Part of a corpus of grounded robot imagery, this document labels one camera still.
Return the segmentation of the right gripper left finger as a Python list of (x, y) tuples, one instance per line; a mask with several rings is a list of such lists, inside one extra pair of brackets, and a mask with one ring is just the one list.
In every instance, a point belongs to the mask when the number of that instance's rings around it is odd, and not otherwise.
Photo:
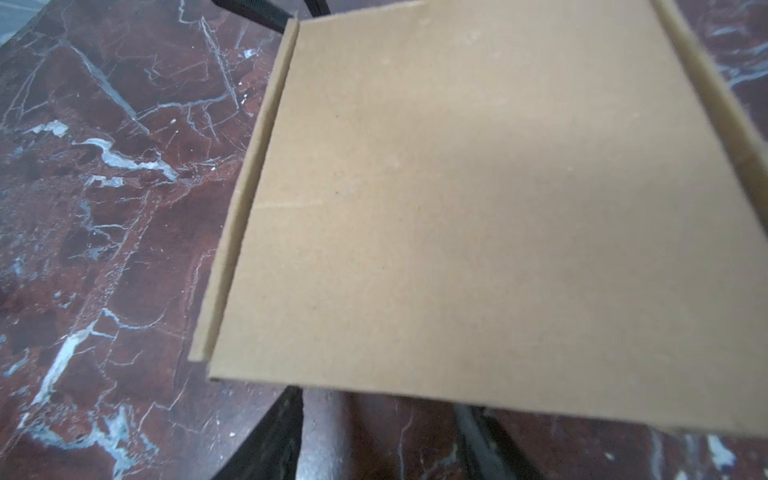
[(288, 386), (212, 479), (296, 479), (303, 422), (303, 389)]

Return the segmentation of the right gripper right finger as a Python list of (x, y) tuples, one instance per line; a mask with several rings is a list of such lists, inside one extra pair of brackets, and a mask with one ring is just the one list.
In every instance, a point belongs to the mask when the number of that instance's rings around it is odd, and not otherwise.
[(500, 422), (484, 409), (453, 405), (459, 431), (458, 458), (468, 479), (544, 479)]

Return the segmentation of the brown cardboard box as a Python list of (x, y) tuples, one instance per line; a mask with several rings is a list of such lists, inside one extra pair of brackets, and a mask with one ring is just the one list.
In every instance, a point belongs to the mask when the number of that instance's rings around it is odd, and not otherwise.
[(670, 1), (290, 20), (210, 377), (767, 432), (767, 144)]

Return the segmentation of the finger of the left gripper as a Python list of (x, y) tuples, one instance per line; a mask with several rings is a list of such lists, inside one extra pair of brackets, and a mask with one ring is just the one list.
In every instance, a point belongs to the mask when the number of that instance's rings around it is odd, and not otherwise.
[[(293, 17), (292, 14), (268, 0), (213, 0), (213, 3), (274, 32), (284, 32), (288, 20)], [(304, 4), (314, 18), (331, 14), (325, 0), (304, 0)]]

